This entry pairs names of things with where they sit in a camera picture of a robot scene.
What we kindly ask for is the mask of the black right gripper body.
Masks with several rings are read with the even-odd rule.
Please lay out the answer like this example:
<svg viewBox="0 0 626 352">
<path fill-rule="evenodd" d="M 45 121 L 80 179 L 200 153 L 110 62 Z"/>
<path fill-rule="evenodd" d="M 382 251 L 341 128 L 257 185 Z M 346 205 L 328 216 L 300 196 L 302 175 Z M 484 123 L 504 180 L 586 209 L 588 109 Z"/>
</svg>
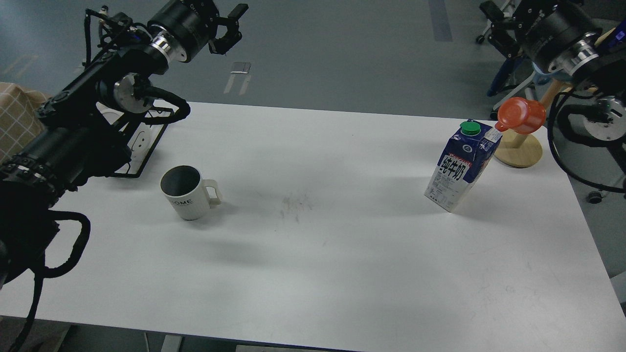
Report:
<svg viewBox="0 0 626 352">
<path fill-rule="evenodd" d="M 582 0 L 521 0 L 511 14 L 492 0 L 480 4 L 491 22 L 487 41 L 505 58 L 525 54 L 543 73 L 573 74 L 599 58 L 600 29 Z"/>
</svg>

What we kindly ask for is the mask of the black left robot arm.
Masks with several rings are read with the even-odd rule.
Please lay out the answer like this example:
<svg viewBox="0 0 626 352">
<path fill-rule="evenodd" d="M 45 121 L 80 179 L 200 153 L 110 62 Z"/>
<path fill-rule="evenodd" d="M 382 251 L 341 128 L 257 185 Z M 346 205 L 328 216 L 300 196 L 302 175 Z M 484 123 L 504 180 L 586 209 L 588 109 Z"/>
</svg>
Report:
<svg viewBox="0 0 626 352">
<path fill-rule="evenodd" d="M 86 10 L 84 70 L 35 112 L 44 130 L 1 164 L 1 283 L 34 274 L 31 307 L 10 346 L 18 352 L 33 327 L 43 282 L 74 269 L 89 240 L 84 214 L 53 210 L 90 177 L 112 176 L 131 162 L 139 125 L 170 125 L 188 102 L 155 87 L 153 74 L 190 62 L 204 47 L 225 54 L 242 33 L 239 3 L 226 17 L 212 0 L 170 0 L 147 24 L 125 13 Z"/>
</svg>

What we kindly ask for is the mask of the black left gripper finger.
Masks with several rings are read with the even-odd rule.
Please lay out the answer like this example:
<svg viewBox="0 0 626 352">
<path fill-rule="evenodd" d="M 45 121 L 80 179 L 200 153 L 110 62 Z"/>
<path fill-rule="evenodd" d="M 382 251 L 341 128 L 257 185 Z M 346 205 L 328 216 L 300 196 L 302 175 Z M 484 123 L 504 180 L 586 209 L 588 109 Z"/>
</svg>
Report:
<svg viewBox="0 0 626 352">
<path fill-rule="evenodd" d="M 221 38 L 209 40 L 209 51 L 212 54 L 224 55 L 243 38 L 239 30 L 227 31 Z"/>
<path fill-rule="evenodd" d="M 248 9 L 248 4 L 237 4 L 226 17 L 219 17 L 219 23 L 238 23 Z"/>
</svg>

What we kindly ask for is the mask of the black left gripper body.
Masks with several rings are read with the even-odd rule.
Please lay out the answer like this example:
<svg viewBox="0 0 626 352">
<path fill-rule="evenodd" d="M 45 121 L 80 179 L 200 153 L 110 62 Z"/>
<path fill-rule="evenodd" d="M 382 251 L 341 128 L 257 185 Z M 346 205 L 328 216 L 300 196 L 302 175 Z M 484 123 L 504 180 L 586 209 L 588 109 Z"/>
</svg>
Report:
<svg viewBox="0 0 626 352">
<path fill-rule="evenodd" d="M 149 47 L 166 62 L 189 63 L 209 40 L 221 38 L 230 23 L 219 23 L 219 9 L 212 0 L 170 0 L 148 22 Z"/>
</svg>

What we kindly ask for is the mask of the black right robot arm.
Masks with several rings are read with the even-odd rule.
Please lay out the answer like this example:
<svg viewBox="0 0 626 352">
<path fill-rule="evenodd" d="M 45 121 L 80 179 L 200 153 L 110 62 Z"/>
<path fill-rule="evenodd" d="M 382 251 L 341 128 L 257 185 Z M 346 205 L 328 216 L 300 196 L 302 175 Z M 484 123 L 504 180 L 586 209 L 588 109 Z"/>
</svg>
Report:
<svg viewBox="0 0 626 352">
<path fill-rule="evenodd" d="M 569 142 L 605 149 L 625 169 L 625 44 L 606 46 L 602 29 L 582 0 L 521 0 L 507 15 L 492 0 L 479 9 L 489 20 L 487 40 L 506 58 L 525 56 L 545 74 L 570 77 L 570 90 L 549 103 L 547 138 L 556 164 L 593 189 L 624 194 L 625 187 L 592 182 L 562 160 L 554 144 L 558 129 Z"/>
</svg>

